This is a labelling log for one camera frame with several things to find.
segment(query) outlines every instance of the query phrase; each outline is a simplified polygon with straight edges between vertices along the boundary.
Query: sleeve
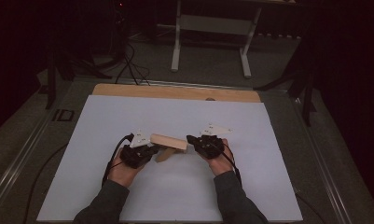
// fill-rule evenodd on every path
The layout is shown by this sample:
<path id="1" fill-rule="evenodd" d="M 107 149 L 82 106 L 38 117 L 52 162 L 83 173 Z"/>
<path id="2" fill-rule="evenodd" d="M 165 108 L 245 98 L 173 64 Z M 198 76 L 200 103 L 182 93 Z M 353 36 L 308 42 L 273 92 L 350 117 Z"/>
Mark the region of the sleeve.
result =
<path id="1" fill-rule="evenodd" d="M 218 209 L 225 223 L 268 223 L 256 205 L 247 198 L 232 171 L 216 176 L 214 181 Z"/>
<path id="2" fill-rule="evenodd" d="M 107 180 L 91 204 L 74 218 L 74 224 L 115 224 L 129 195 L 129 190 Z"/>

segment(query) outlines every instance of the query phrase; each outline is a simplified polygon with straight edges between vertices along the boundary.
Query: hand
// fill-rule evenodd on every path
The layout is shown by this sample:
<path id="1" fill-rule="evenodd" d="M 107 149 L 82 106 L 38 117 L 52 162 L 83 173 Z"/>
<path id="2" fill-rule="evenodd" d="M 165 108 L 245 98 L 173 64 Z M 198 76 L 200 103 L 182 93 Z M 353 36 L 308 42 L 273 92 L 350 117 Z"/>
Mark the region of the hand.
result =
<path id="1" fill-rule="evenodd" d="M 133 169 L 129 166 L 127 166 L 125 163 L 122 162 L 120 159 L 120 152 L 122 149 L 118 152 L 117 156 L 114 158 L 112 165 L 113 168 L 111 168 L 108 179 L 115 181 L 119 183 L 120 185 L 128 188 L 132 182 L 133 179 L 137 176 L 137 174 L 143 170 L 144 165 L 140 166 L 137 169 Z"/>
<path id="2" fill-rule="evenodd" d="M 222 142 L 224 143 L 224 145 L 228 146 L 227 139 L 223 138 Z M 232 153 L 230 152 L 228 147 L 224 146 L 224 153 L 233 161 Z M 233 170 L 232 164 L 222 154 L 217 158 L 211 160 L 207 160 L 202 155 L 201 157 L 209 163 L 209 166 L 212 169 L 214 175 L 221 175 L 227 171 Z"/>

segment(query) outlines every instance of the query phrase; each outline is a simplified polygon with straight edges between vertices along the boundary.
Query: white surface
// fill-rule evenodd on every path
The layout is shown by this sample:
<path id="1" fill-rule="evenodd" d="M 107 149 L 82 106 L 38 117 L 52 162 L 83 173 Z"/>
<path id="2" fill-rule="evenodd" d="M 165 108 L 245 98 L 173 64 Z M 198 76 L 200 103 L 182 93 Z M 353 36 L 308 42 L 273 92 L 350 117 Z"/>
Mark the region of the white surface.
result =
<path id="1" fill-rule="evenodd" d="M 214 136 L 214 135 L 219 135 L 223 133 L 231 133 L 231 132 L 232 130 L 230 128 L 221 127 L 221 126 L 209 123 L 209 126 L 203 131 L 201 131 L 201 134 Z"/>
<path id="2" fill-rule="evenodd" d="M 123 136 L 141 130 L 186 139 L 210 122 L 232 129 L 219 137 L 228 139 L 243 188 L 267 219 L 302 220 L 263 104 L 95 95 L 85 104 L 37 220 L 72 220 L 88 206 Z M 213 178 L 192 146 L 165 162 L 154 156 L 134 179 L 120 219 L 220 221 Z"/>

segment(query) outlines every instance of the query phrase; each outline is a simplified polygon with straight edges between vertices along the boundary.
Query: cable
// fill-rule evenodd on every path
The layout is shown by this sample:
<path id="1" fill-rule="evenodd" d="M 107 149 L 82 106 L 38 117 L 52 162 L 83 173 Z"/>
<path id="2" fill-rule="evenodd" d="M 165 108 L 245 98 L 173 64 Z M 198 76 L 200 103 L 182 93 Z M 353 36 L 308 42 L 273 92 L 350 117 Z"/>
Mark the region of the cable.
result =
<path id="1" fill-rule="evenodd" d="M 126 64 L 128 65 L 129 71 L 131 72 L 131 76 L 134 80 L 134 83 L 138 86 L 138 82 L 137 82 L 136 77 L 134 76 L 132 68 L 131 68 L 131 60 L 126 55 L 125 55 L 125 60 L 126 60 Z"/>
<path id="2" fill-rule="evenodd" d="M 241 175 L 240 175 L 240 171 L 239 171 L 239 169 L 238 169 L 237 166 L 236 166 L 236 161 L 235 161 L 235 158 L 233 157 L 233 152 L 232 152 L 232 150 L 230 150 L 230 147 L 227 146 L 226 144 L 222 143 L 223 146 L 225 146 L 225 147 L 227 147 L 227 148 L 229 149 L 230 154 L 232 155 L 233 161 L 230 159 L 230 157 L 229 157 L 227 154 L 225 154 L 224 151 L 222 151 L 222 150 L 221 150 L 220 148 L 218 148 L 216 145 L 214 145 L 214 144 L 211 143 L 211 142 L 207 142 L 207 143 L 210 144 L 211 146 L 213 146 L 213 147 L 214 147 L 216 150 L 218 150 L 219 152 L 221 152 L 221 154 L 225 157 L 225 159 L 227 159 L 227 160 L 230 162 L 230 164 L 231 164 L 231 165 L 233 166 L 233 168 L 235 169 L 235 174 L 236 174 L 237 179 L 238 179 L 239 182 L 240 182 L 240 186 L 242 186 L 242 177 L 241 177 Z"/>
<path id="3" fill-rule="evenodd" d="M 299 199 L 301 199 L 306 205 L 308 205 L 310 208 L 311 208 L 311 210 L 315 213 L 315 215 L 317 215 L 320 219 L 321 219 L 321 221 L 324 223 L 324 224 L 326 224 L 326 222 L 324 221 L 324 218 L 320 215 L 320 213 L 318 213 L 318 211 L 310 204 L 310 203 L 308 203 L 305 199 L 303 199 L 298 193 L 295 193 L 295 195 L 299 198 Z"/>
<path id="4" fill-rule="evenodd" d="M 115 165 L 111 166 L 111 167 L 110 167 L 110 170 L 111 170 L 112 168 L 114 168 L 114 167 L 116 167 L 116 166 L 120 165 L 121 163 L 123 163 L 123 161 L 121 161 L 121 162 L 119 162 L 119 163 L 117 163 L 117 164 L 115 164 Z"/>
<path id="5" fill-rule="evenodd" d="M 132 49 L 132 56 L 130 57 L 130 61 L 133 59 L 133 57 L 134 57 L 134 47 L 132 47 L 132 45 L 130 45 L 130 44 L 128 44 L 128 46 L 129 47 L 131 47 L 131 49 Z M 122 73 L 125 71 L 125 69 L 126 69 L 126 67 L 128 67 L 128 66 L 130 66 L 129 65 L 129 62 L 126 60 L 126 64 L 125 64 L 125 66 L 122 68 L 122 70 L 120 70 L 120 72 L 119 72 L 119 74 L 118 74 L 118 76 L 117 76 L 117 78 L 116 78 L 116 80 L 115 80 L 115 84 L 117 84 L 118 83 L 118 80 L 120 79 L 120 77 L 122 76 Z"/>
<path id="6" fill-rule="evenodd" d="M 134 55 L 134 52 L 135 52 L 135 49 L 134 49 L 134 47 L 131 45 L 131 44 L 129 44 L 128 43 L 128 46 L 132 49 L 132 52 L 133 52 L 133 55 Z M 147 76 L 149 76 L 149 69 L 148 68 L 145 68 L 145 67 L 142 67 L 142 66 L 139 66 L 139 65 L 136 65 L 135 63 L 132 63 L 132 59 L 130 59 L 130 62 L 131 62 L 131 64 L 133 65 L 133 67 L 134 67 L 134 69 L 137 71 L 137 73 L 138 74 L 140 74 L 140 76 L 141 76 L 141 80 L 140 80 L 140 82 L 137 84 L 137 85 L 139 85 L 139 84 L 141 84 L 141 82 L 143 81 L 143 80 L 145 80 L 145 82 L 146 82 L 146 84 L 148 84 L 148 86 L 150 86 L 150 84 L 149 84 L 149 82 L 148 82 L 148 80 L 146 79 L 146 77 Z M 147 72 L 148 72 L 148 74 L 146 75 L 146 76 L 144 76 L 138 69 L 137 69 L 137 67 L 140 67 L 140 68 L 143 68 L 143 69 L 145 69 L 145 70 L 147 70 Z"/>
<path id="7" fill-rule="evenodd" d="M 37 176 L 35 177 L 35 181 L 33 182 L 33 187 L 31 188 L 30 190 L 30 194 L 29 194 L 29 199 L 27 200 L 27 206 L 26 206 L 26 210 L 24 212 L 24 219 L 23 219 L 23 223 L 26 223 L 27 221 L 27 217 L 29 215 L 29 208 L 30 208 L 30 202 L 33 198 L 33 192 L 35 191 L 35 184 L 38 180 L 38 177 L 40 177 L 42 171 L 44 170 L 45 166 L 47 165 L 47 163 L 56 155 L 58 154 L 60 151 L 62 151 L 65 147 L 67 147 L 68 143 L 65 144 L 64 146 L 58 148 L 54 153 L 52 153 L 52 155 L 50 155 L 50 157 L 45 161 L 45 163 L 41 166 L 41 168 L 39 169 L 38 171 L 38 174 Z"/>
<path id="8" fill-rule="evenodd" d="M 118 142 L 118 144 L 117 144 L 117 146 L 115 147 L 114 152 L 113 152 L 113 154 L 112 154 L 112 156 L 111 156 L 111 160 L 108 162 L 107 167 L 105 167 L 105 172 L 104 172 L 103 179 L 102 179 L 102 186 L 104 185 L 105 180 L 107 180 L 107 177 L 108 177 L 108 174 L 110 173 L 110 170 L 111 170 L 114 166 L 121 164 L 121 162 L 120 162 L 120 163 L 118 163 L 118 164 L 116 164 L 116 165 L 112 165 L 112 162 L 113 162 L 114 158 L 117 156 L 117 154 L 118 154 L 118 152 L 119 152 L 120 145 L 121 145 L 121 144 L 122 144 L 126 139 L 128 139 L 128 141 L 131 142 L 132 139 L 133 139 L 133 137 L 134 137 L 134 135 L 131 133 L 131 134 L 129 134 L 129 135 L 124 136 L 124 137 L 123 137 L 122 139 L 120 139 L 120 141 Z"/>

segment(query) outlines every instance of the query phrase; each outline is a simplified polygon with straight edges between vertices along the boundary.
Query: wooden block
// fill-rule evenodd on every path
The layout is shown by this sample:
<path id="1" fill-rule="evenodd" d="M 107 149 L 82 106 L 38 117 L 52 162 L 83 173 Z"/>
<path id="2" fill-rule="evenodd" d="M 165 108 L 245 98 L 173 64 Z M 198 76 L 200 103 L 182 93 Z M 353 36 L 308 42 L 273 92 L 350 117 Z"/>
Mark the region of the wooden block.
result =
<path id="1" fill-rule="evenodd" d="M 160 134 L 151 134 L 150 139 L 152 144 L 164 146 L 164 147 L 173 147 L 175 149 L 186 152 L 187 151 L 187 140 L 181 140 L 177 138 L 172 138 Z"/>
<path id="2" fill-rule="evenodd" d="M 176 151 L 175 148 L 173 147 L 168 147 L 166 148 L 162 153 L 160 153 L 157 158 L 155 159 L 156 162 L 162 162 L 162 161 L 166 161 L 167 159 L 169 159 L 169 157 L 171 157 L 173 155 L 173 153 Z"/>

